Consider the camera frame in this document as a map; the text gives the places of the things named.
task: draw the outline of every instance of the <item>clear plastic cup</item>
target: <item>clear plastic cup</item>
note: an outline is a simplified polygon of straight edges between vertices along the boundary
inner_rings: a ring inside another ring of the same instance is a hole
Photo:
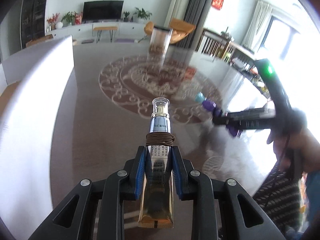
[[[165,116],[169,118],[168,106],[169,100],[166,98],[155,98],[152,100],[153,112],[151,117]]]
[[[172,29],[154,26],[150,40],[149,52],[165,54],[170,44],[171,35]]]

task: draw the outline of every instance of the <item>white vase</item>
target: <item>white vase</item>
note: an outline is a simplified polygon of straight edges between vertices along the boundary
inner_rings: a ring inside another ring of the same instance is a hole
[[[63,22],[56,23],[56,29],[61,29],[63,27]]]
[[[145,19],[138,18],[138,23],[143,23],[143,24],[145,24],[145,23],[146,23],[146,20],[145,20]]]

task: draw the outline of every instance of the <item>red flowers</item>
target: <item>red flowers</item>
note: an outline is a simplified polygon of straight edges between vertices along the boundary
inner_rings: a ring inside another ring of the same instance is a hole
[[[48,18],[48,19],[47,19],[47,22],[48,22],[49,24],[51,24],[51,23],[55,24],[56,21],[57,21],[57,19],[58,19],[58,17],[59,17],[59,15],[60,15],[60,13],[56,13],[55,15],[52,14],[52,17]]]

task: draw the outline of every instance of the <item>silver bottle cap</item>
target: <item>silver bottle cap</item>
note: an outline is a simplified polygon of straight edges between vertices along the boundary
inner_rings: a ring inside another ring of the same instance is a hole
[[[153,113],[151,118],[156,116],[164,116],[169,118],[168,106],[170,101],[166,98],[155,98],[152,100],[153,104]]]

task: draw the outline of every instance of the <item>purple handle part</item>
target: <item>purple handle part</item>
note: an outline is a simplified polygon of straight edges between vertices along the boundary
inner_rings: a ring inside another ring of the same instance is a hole
[[[202,106],[204,107],[205,110],[207,110],[209,112],[213,112],[216,109],[216,104],[214,102],[209,101],[209,100],[204,100],[202,102]],[[220,114],[220,109],[217,108],[217,111],[215,111],[214,114],[216,116],[218,116]],[[226,125],[226,128],[229,130],[230,134],[233,137],[237,137],[237,136],[240,137],[242,134],[242,130],[238,130],[231,125]]]
[[[216,108],[216,104],[214,102],[211,102],[209,100],[205,100],[202,102],[202,106],[205,110],[209,112],[213,112],[213,110]]]
[[[231,125],[226,125],[226,128],[229,130],[230,134],[233,136],[233,137],[240,137],[241,134],[242,134],[242,130],[238,130],[236,128],[234,128],[233,126]]]

